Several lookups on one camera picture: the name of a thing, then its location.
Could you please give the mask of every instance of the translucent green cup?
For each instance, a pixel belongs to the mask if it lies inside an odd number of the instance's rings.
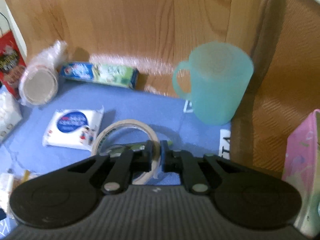
[[[177,82],[180,70],[189,70],[191,93]],[[175,69],[172,85],[180,98],[190,100],[195,115],[204,123],[222,125],[234,116],[253,73],[253,63],[241,49],[220,42],[195,48],[189,61]]]

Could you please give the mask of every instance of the pink and green package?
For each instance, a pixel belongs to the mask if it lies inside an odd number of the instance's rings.
[[[306,236],[320,231],[320,110],[314,110],[288,137],[282,180],[301,195],[302,207],[294,226]]]

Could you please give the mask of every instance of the red package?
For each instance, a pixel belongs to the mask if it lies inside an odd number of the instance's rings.
[[[15,97],[19,97],[18,86],[26,64],[10,30],[0,38],[0,81]]]

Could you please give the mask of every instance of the wood panel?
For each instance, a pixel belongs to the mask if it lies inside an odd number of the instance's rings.
[[[218,40],[248,52],[259,1],[6,0],[25,39],[28,59],[56,39],[67,41],[73,60],[97,53],[129,61],[134,57],[145,73],[138,89],[169,96],[176,96],[172,70],[194,47]],[[187,73],[178,81],[190,89]]]

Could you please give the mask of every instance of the blue surface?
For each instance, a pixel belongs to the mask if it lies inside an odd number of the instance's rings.
[[[8,169],[22,175],[24,169],[48,173],[90,156],[89,151],[63,147],[43,147],[42,137],[56,109],[101,109],[105,114],[100,131],[113,122],[137,119],[157,133],[160,140],[171,140],[172,148],[185,149],[195,156],[217,154],[220,129],[230,125],[205,125],[197,117],[184,114],[185,101],[160,95],[100,84],[65,81],[57,97],[42,107],[21,106],[23,120],[0,146],[0,172]],[[141,131],[122,130],[109,143],[133,143],[147,140]],[[178,184],[176,174],[159,174],[154,184]]]

